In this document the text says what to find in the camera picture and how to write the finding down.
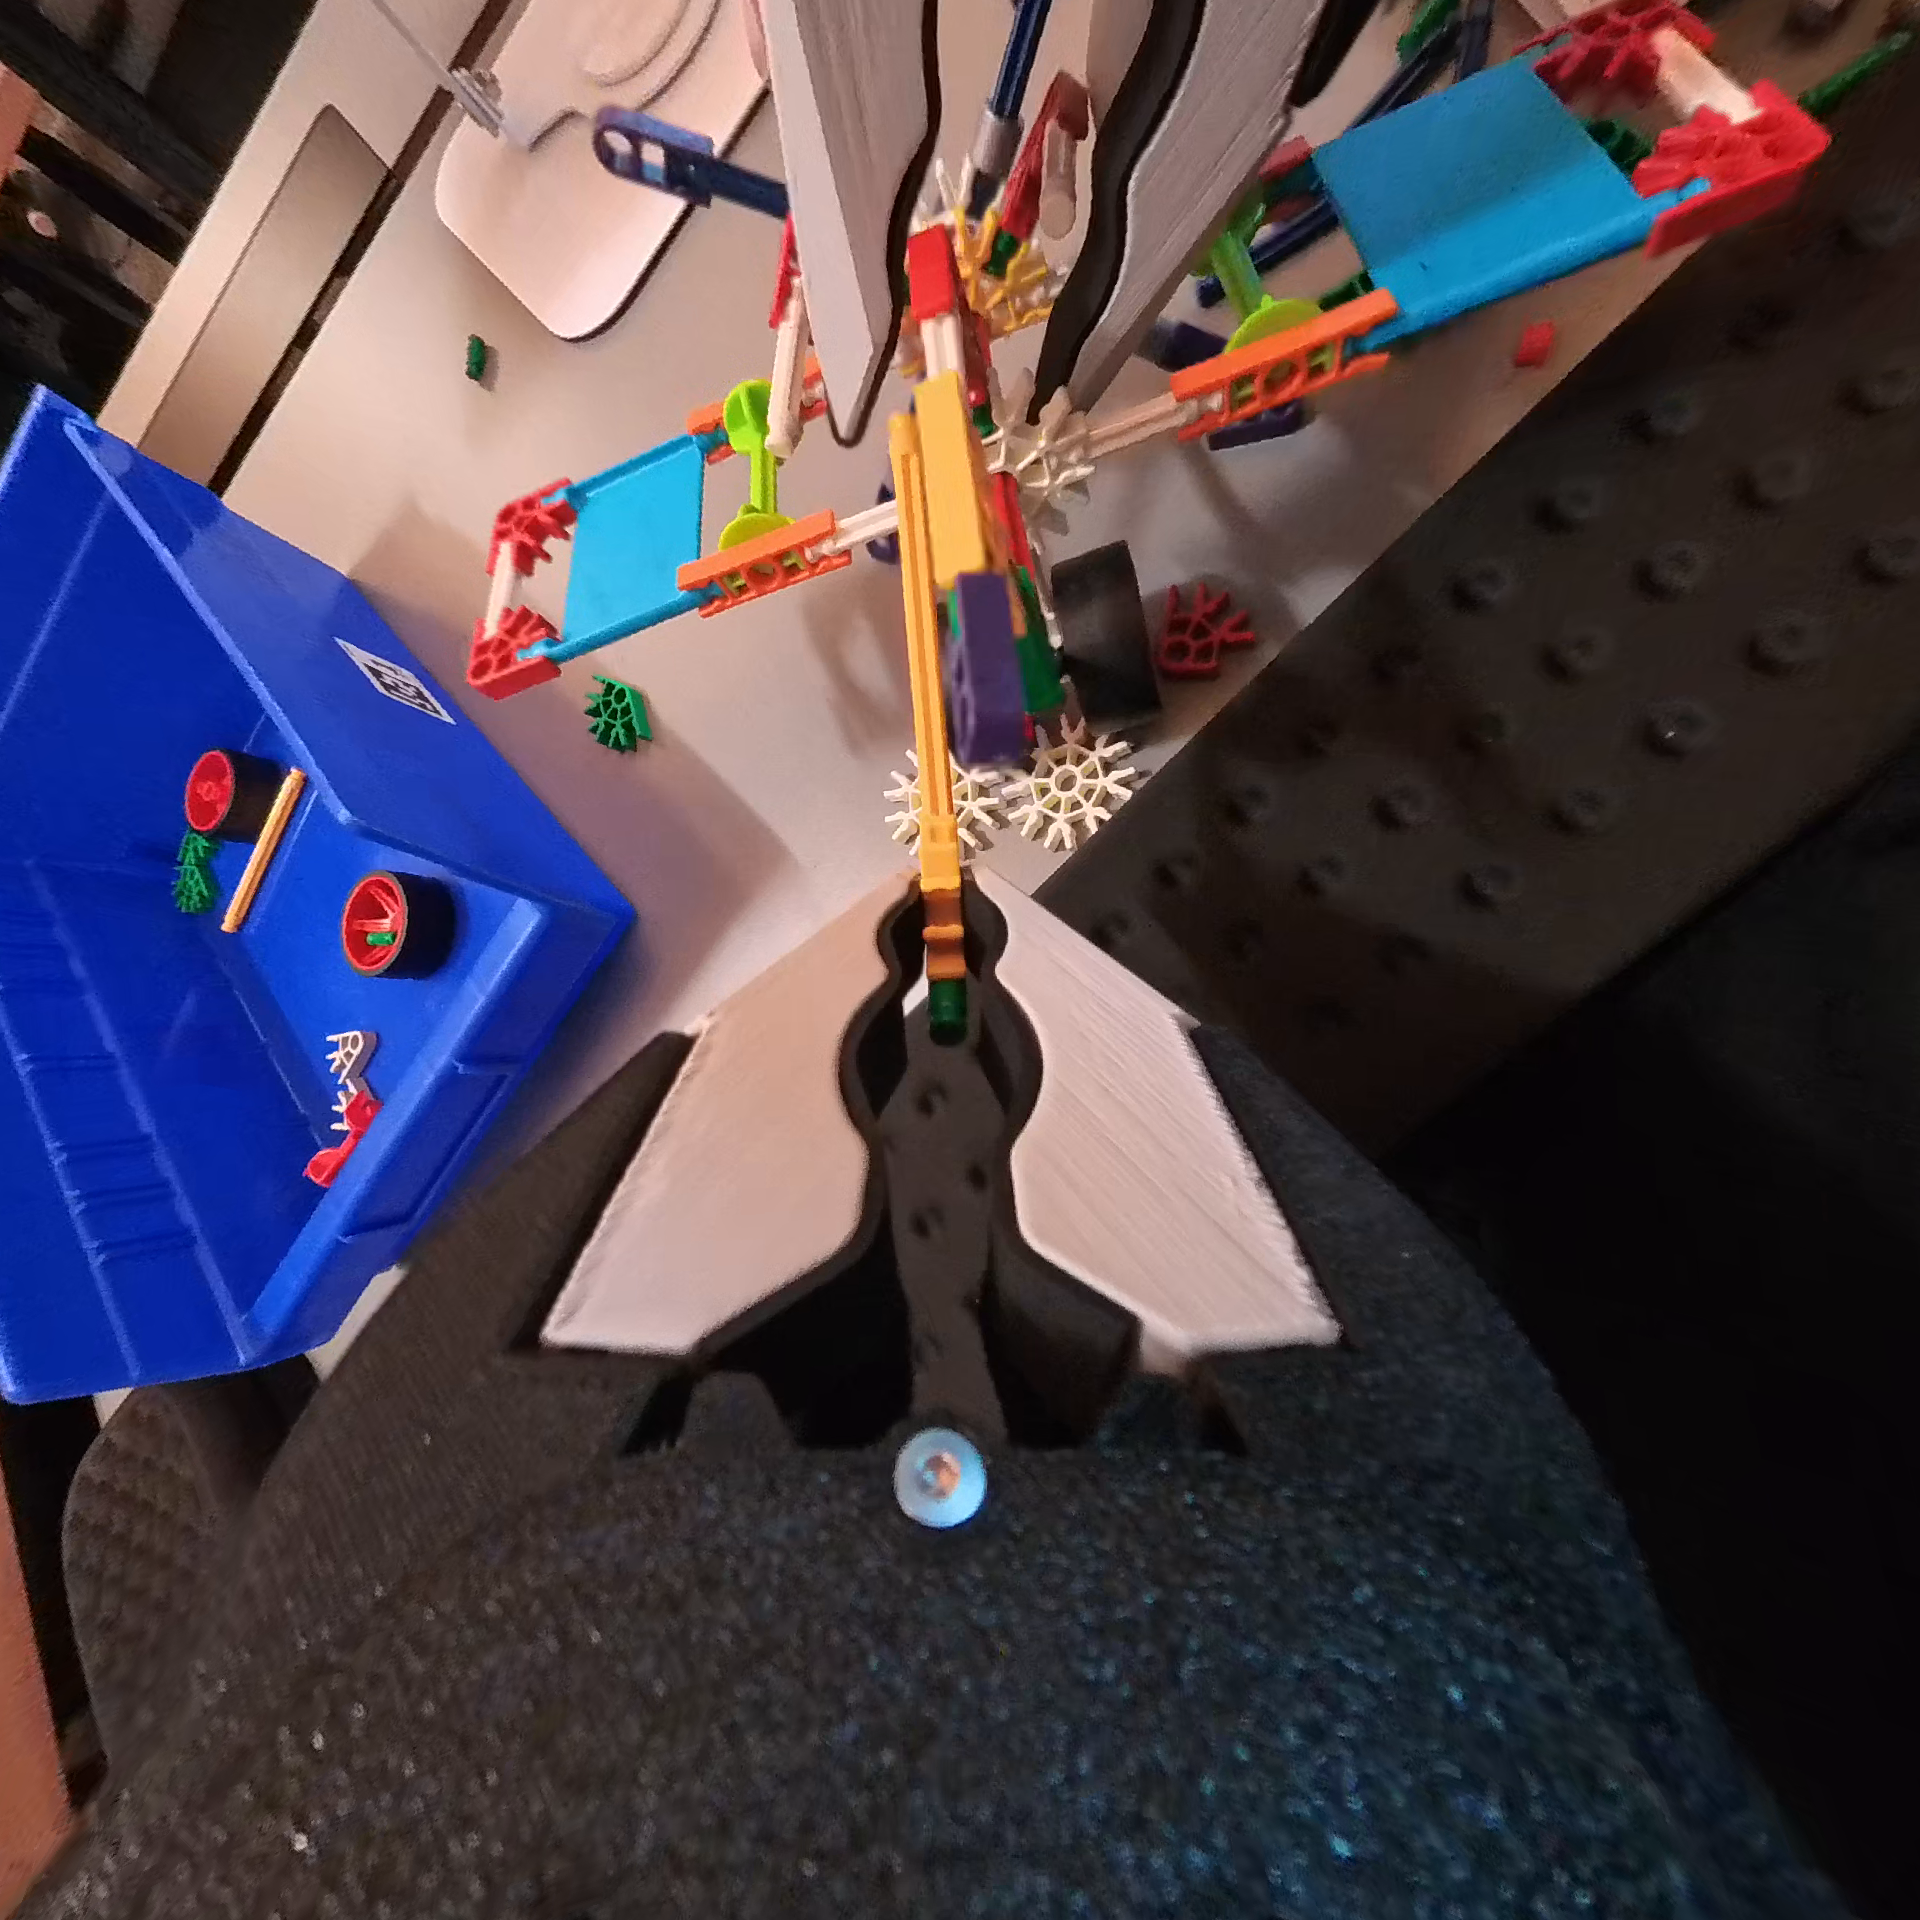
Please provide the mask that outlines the white snowflake connector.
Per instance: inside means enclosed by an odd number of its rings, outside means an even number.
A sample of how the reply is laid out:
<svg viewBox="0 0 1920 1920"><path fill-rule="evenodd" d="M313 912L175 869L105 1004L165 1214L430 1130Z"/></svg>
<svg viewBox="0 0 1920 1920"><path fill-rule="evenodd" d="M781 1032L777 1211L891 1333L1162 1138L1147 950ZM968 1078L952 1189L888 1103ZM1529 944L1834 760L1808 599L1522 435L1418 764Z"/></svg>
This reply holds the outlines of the white snowflake connector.
<svg viewBox="0 0 1920 1920"><path fill-rule="evenodd" d="M1134 742L1077 715L1043 726L1000 786L1006 826L1049 853L1074 853L1112 821L1141 782Z"/></svg>
<svg viewBox="0 0 1920 1920"><path fill-rule="evenodd" d="M991 843L1003 821L1006 782L1007 770L999 766L947 764L950 818L961 862L970 862ZM921 756L917 750L905 750L902 767L894 770L881 798L887 802L881 823L888 836L914 854L921 843Z"/></svg>

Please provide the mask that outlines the red clip connector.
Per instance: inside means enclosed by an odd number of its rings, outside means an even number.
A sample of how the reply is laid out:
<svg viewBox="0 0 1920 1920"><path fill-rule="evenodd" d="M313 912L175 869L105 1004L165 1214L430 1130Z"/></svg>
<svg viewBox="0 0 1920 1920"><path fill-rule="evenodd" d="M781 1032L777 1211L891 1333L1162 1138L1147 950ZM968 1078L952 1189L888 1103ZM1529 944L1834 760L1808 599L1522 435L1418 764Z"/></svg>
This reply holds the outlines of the red clip connector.
<svg viewBox="0 0 1920 1920"><path fill-rule="evenodd" d="M309 1159L304 1178L317 1189L333 1187L376 1116L379 1100L370 1088L355 1078L343 1080L333 1102L326 1143Z"/></svg>

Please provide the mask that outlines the black wheel with red hub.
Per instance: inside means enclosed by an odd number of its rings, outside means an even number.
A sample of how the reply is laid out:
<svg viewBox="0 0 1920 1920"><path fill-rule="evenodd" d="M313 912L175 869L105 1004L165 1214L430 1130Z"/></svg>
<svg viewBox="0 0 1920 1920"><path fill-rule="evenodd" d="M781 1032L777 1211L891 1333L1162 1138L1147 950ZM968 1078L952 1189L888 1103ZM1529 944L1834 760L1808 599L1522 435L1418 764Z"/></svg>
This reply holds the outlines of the black wheel with red hub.
<svg viewBox="0 0 1920 1920"><path fill-rule="evenodd" d="M456 903L439 877L370 871L343 903L343 960L360 978L427 978L446 965L454 932Z"/></svg>
<svg viewBox="0 0 1920 1920"><path fill-rule="evenodd" d="M184 828L213 843L250 845L271 815L280 782L274 758L205 750L184 779Z"/></svg>

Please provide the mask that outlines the white document stand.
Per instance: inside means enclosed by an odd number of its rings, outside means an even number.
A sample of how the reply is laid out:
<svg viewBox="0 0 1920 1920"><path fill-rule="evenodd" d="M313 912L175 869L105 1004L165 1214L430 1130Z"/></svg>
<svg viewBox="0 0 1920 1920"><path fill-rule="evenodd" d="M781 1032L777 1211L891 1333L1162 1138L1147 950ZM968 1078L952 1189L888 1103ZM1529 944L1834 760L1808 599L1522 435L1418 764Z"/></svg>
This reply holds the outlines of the white document stand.
<svg viewBox="0 0 1920 1920"><path fill-rule="evenodd" d="M374 11L464 115L439 162L441 224L565 342L617 319L687 215L597 157L597 115L641 111L719 154L762 93L747 4L533 3L480 67L442 63L395 4Z"/></svg>

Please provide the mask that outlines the orange rod with green tip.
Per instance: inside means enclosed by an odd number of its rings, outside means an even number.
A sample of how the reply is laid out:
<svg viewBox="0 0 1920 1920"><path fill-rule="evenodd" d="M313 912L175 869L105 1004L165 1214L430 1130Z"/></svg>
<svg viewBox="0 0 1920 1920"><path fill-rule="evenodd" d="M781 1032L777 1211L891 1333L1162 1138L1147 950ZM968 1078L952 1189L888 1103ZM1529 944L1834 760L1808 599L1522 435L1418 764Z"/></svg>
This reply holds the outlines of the orange rod with green tip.
<svg viewBox="0 0 1920 1920"><path fill-rule="evenodd" d="M912 413L888 423L902 572L902 626L914 748L918 756L918 893L928 980L928 1030L939 1045L968 1032L963 871L952 811L952 767L943 717L939 594L929 565L928 480Z"/></svg>

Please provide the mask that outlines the black dotted rubber mat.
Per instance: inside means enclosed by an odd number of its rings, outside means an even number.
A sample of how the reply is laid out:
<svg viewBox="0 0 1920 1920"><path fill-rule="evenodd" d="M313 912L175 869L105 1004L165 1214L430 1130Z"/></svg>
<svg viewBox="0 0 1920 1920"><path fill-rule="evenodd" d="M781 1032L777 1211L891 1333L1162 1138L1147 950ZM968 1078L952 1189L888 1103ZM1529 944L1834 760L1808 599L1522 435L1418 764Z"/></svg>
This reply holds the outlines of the black dotted rubber mat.
<svg viewBox="0 0 1920 1920"><path fill-rule="evenodd" d="M1710 247L1043 901L1439 1224L1914 1916L1914 149Z"/></svg>

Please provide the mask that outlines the long orange rod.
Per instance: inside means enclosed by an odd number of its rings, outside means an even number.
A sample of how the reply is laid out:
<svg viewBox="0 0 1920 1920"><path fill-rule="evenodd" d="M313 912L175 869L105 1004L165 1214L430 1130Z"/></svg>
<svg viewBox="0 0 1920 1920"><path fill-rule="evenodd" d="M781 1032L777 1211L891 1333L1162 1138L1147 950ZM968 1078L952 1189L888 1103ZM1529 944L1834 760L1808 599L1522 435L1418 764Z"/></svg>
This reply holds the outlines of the long orange rod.
<svg viewBox="0 0 1920 1920"><path fill-rule="evenodd" d="M246 866L242 869L237 883L231 888L219 920L221 935L233 938L248 924L250 910L257 901L265 877L270 876L274 856L280 851L280 840L299 811L304 791L306 767L294 766L278 782L265 823L259 826L255 840L250 843L250 853L246 854Z"/></svg>

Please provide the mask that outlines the blue plastic bin with tag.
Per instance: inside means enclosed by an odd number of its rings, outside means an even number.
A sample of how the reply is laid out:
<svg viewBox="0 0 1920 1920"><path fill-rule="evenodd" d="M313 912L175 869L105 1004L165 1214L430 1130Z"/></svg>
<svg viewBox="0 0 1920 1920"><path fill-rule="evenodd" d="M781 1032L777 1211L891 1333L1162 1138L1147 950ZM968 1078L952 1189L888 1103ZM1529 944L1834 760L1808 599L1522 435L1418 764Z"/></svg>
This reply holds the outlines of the blue plastic bin with tag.
<svg viewBox="0 0 1920 1920"><path fill-rule="evenodd" d="M487 733L335 566L55 391L2 478L3 1394L64 1402L250 1368L335 1335L454 1192L633 925ZM306 767L246 925L175 912L205 750ZM373 871L447 885L427 978L346 968ZM379 1116L304 1178L376 1032Z"/></svg>

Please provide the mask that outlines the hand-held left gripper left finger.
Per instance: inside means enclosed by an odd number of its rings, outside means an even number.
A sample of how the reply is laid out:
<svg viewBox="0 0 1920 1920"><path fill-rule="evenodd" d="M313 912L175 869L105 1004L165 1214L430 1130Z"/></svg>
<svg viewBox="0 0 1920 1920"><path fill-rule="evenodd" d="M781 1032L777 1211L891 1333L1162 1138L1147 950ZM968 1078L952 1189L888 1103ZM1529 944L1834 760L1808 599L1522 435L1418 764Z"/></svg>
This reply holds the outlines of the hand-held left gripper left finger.
<svg viewBox="0 0 1920 1920"><path fill-rule="evenodd" d="M695 1023L682 1066L547 1309L547 1350L697 1356L851 1246L872 1103L856 1019L898 978L887 877Z"/></svg>

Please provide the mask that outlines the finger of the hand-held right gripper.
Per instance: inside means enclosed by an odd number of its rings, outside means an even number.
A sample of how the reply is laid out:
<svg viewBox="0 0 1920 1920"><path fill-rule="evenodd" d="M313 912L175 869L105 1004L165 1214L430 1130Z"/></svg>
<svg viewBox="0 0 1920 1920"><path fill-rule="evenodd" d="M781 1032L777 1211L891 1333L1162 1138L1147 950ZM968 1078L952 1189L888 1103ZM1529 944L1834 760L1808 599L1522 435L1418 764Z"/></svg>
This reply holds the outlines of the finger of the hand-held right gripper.
<svg viewBox="0 0 1920 1920"><path fill-rule="evenodd" d="M1321 3L1114 3L1088 13L1091 142L1078 250L1034 407L1085 413L1282 140Z"/></svg>
<svg viewBox="0 0 1920 1920"><path fill-rule="evenodd" d="M856 444L894 364L929 164L929 4L767 3L762 37L827 421Z"/></svg>

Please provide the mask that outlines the colourful construction toy model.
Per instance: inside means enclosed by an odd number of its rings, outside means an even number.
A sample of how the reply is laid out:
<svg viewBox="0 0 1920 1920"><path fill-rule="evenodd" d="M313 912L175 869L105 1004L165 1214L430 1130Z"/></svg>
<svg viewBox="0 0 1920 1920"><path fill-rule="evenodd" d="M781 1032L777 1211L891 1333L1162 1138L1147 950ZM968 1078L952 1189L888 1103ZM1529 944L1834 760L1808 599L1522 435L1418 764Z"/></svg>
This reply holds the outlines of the colourful construction toy model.
<svg viewBox="0 0 1920 1920"><path fill-rule="evenodd" d="M929 164L902 250L905 303L867 431L839 444L811 346L784 172L765 175L633 109L594 154L687 205L781 226L775 370L670 440L494 519L465 682L505 701L682 614L719 618L891 543L888 423L912 413L928 480L947 755L1009 766L1057 712L1160 706L1135 565L1114 542L1049 560L1041 527L1102 460L1171 437L1229 445L1291 430L1306 398L1378 373L1394 346L1641 251L1666 256L1787 204L1830 143L1769 83L1712 59L1689 4L1559 4L1495 63L1487 4L1423 4L1399 63L1329 142L1288 140L1370 4L1328 4L1282 140L1081 413L1034 407L1050 306L1078 250L1088 76L1025 107L1049 4L1014 4L960 179L941 124L929 4Z"/></svg>

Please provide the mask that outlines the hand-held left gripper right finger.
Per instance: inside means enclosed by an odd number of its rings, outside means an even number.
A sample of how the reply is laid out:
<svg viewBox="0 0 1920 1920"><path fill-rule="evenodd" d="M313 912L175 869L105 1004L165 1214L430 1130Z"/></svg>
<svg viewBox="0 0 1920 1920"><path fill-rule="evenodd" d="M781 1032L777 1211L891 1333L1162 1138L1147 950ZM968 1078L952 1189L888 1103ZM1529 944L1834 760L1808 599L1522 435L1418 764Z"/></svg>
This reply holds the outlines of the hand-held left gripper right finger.
<svg viewBox="0 0 1920 1920"><path fill-rule="evenodd" d="M1337 1316L1195 1022L993 871L976 893L999 931L1022 1246L1119 1309L1141 1357L1335 1347Z"/></svg>

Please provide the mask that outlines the red fan connector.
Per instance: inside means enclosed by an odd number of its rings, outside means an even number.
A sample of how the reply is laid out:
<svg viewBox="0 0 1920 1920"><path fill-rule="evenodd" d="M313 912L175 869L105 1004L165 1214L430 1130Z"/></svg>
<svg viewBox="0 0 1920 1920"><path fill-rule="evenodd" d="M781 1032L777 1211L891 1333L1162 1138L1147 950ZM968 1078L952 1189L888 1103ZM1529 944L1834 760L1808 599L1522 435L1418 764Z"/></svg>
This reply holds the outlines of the red fan connector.
<svg viewBox="0 0 1920 1920"><path fill-rule="evenodd" d="M1232 591L1203 581L1167 588L1153 667L1166 682L1210 682L1226 654L1250 648L1257 626Z"/></svg>

